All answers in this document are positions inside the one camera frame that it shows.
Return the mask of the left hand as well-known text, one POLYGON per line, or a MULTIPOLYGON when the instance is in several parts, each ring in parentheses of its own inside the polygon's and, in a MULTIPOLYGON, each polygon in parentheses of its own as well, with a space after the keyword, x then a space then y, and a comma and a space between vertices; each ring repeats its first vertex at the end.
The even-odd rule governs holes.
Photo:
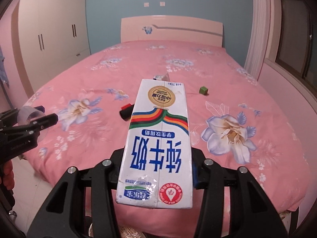
POLYGON ((1 166, 1 174, 1 184, 3 184, 7 190, 12 190, 14 188, 14 172, 11 160, 1 166))

